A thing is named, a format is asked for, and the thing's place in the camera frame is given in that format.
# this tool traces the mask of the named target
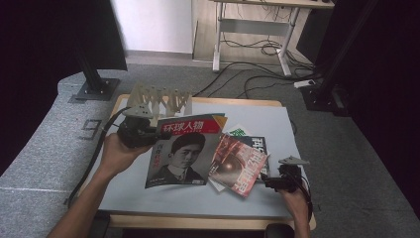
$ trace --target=gray carpet floor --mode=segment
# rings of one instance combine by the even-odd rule
[[[63,79],[51,111],[24,150],[0,178],[0,237],[45,237],[65,213],[63,205],[83,175],[99,133],[82,130],[87,120],[105,123],[120,94],[137,81],[198,92],[216,74],[208,67],[129,64],[128,71],[100,70],[120,85],[107,102],[68,103],[84,82],[81,73]],[[228,69],[207,96],[240,72]],[[212,97],[235,98],[259,71],[243,71]],[[259,78],[249,88],[278,79]],[[249,92],[251,99],[278,100],[297,128],[295,140],[311,182],[317,227],[313,237],[418,237],[420,222],[380,158],[351,118],[305,108],[292,84]],[[109,237],[118,237],[110,231]]]

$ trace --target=table leg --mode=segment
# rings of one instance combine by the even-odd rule
[[[218,72],[220,70],[220,35],[222,33],[222,17],[223,17],[223,3],[217,3],[219,7],[219,16],[217,18],[217,33],[216,33],[216,45],[214,46],[213,54],[213,71]]]
[[[290,42],[291,34],[293,33],[294,26],[296,24],[297,16],[299,15],[300,8],[293,8],[293,13],[290,17],[289,27],[287,29],[286,36],[284,38],[284,43],[281,46],[281,49],[277,50],[278,59],[280,60],[281,67],[285,76],[291,76],[289,66],[287,64],[287,59],[285,58],[285,53],[287,52],[287,47]]]

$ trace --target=white wall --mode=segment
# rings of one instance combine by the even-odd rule
[[[192,54],[191,0],[111,0],[126,51]]]

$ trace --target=man's hair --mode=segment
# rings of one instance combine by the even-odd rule
[[[177,150],[188,145],[200,145],[201,149],[203,149],[205,142],[206,142],[206,138],[201,133],[191,132],[191,133],[183,134],[182,136],[179,136],[173,141],[170,152],[172,154],[175,154]]]

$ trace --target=wooden desk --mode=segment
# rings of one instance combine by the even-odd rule
[[[296,19],[300,8],[311,9],[332,9],[334,3],[324,3],[321,0],[211,0],[218,4],[219,13],[217,18],[217,32],[216,44],[213,55],[213,71],[220,70],[220,37],[222,32],[228,33],[242,33],[255,35],[269,35],[269,36],[283,36],[284,42],[281,50],[277,50],[278,59],[285,76],[291,76],[287,60],[284,57],[288,44],[290,42],[291,34],[293,33]],[[268,5],[268,6],[284,6],[292,7],[292,13],[288,23],[275,23],[263,21],[250,21],[240,19],[227,19],[223,17],[224,5],[227,3],[237,4],[253,4],[253,5]]]
[[[121,107],[122,101],[129,95],[121,95],[113,109],[113,114]],[[227,104],[227,105],[254,105],[281,107],[278,101],[268,100],[246,100],[246,99],[223,99],[223,98],[200,98],[193,97],[193,102],[209,104]],[[139,214],[135,212],[112,212],[111,227],[122,228],[179,228],[179,229],[225,229],[225,230],[264,230],[270,223],[286,223],[292,226],[293,221],[290,218],[278,217],[268,218],[226,218],[226,217],[197,217],[195,216],[175,216],[175,215],[156,215]],[[311,229],[316,227],[315,218],[310,222]]]

